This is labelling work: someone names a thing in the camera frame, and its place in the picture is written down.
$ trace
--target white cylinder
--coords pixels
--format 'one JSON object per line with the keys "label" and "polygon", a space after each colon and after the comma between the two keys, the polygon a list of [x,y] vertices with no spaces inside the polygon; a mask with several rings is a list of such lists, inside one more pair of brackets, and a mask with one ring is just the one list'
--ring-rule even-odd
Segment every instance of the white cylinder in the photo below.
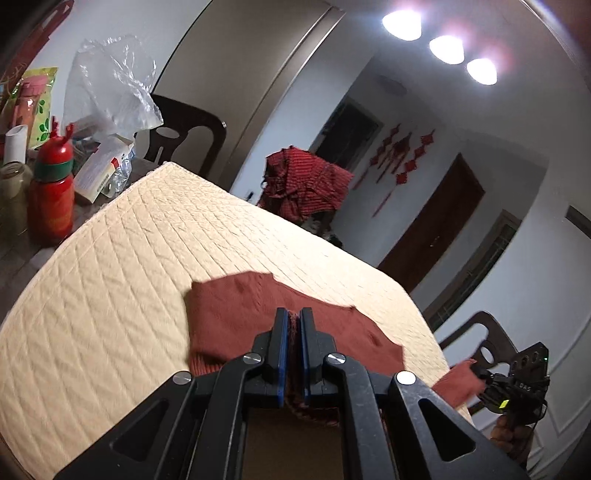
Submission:
{"label": "white cylinder", "polygon": [[6,134],[4,144],[4,164],[12,161],[25,163],[27,159],[27,125],[17,125]]}

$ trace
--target brown cloth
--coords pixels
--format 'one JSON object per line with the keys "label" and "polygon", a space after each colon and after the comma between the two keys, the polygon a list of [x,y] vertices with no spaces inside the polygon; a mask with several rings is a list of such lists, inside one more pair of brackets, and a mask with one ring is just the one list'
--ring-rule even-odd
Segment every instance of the brown cloth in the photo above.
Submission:
{"label": "brown cloth", "polygon": [[[275,281],[272,274],[246,272],[205,283],[194,282],[186,300],[189,365],[193,375],[215,372],[227,361],[250,351],[256,335],[273,327],[278,307],[290,311],[290,349],[295,348],[294,314],[303,307],[311,307],[316,329],[331,334],[339,352],[355,358],[372,372],[394,375],[404,370],[402,347],[391,342],[355,307],[314,299]],[[484,382],[469,368],[472,362],[458,364],[433,386],[454,408],[484,390]],[[292,371],[288,372],[290,381],[298,383]],[[291,401],[288,398],[289,406],[298,414],[303,412],[300,400],[297,393]],[[331,421],[331,415],[325,420]]]}

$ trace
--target pink bottle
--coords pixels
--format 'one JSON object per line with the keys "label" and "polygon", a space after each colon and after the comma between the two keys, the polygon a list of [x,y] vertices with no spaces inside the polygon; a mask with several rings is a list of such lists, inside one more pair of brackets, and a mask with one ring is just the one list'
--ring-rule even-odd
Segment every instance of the pink bottle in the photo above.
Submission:
{"label": "pink bottle", "polygon": [[17,102],[14,105],[11,127],[17,125],[27,125],[29,127],[27,145],[29,144],[29,139],[33,131],[37,104],[39,103],[39,98],[45,92],[46,86],[47,75],[35,75],[34,77],[23,79]]}

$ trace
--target human hand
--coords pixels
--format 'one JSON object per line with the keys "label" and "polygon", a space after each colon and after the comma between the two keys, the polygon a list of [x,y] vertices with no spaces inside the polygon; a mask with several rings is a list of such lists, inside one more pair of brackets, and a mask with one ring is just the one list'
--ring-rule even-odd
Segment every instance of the human hand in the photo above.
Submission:
{"label": "human hand", "polygon": [[521,465],[530,454],[531,444],[534,440],[533,430],[525,425],[519,425],[511,430],[507,424],[506,415],[497,418],[496,426],[491,432],[491,442]]}

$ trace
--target ceiling light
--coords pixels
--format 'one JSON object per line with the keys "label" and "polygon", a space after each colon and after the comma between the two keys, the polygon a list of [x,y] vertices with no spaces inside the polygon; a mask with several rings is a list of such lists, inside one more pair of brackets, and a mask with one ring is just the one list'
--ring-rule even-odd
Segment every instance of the ceiling light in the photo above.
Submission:
{"label": "ceiling light", "polygon": [[412,10],[398,10],[382,19],[386,30],[402,40],[411,41],[421,37],[421,15]]}
{"label": "ceiling light", "polygon": [[429,48],[439,60],[457,65],[464,61],[464,47],[459,38],[451,35],[437,37],[429,42]]}
{"label": "ceiling light", "polygon": [[489,59],[476,59],[466,65],[468,73],[477,82],[484,85],[494,85],[496,83],[495,64]]}

